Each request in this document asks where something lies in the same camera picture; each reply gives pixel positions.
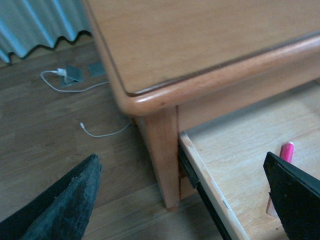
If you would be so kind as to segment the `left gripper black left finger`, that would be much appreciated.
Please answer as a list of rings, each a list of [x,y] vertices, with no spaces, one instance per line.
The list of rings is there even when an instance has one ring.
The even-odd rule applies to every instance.
[[[102,165],[91,154],[0,223],[2,240],[80,240],[89,224]]]

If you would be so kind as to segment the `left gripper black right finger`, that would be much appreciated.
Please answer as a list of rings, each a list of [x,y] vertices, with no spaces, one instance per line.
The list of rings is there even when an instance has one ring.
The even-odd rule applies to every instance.
[[[320,238],[320,181],[272,152],[263,168],[275,211],[290,240]]]

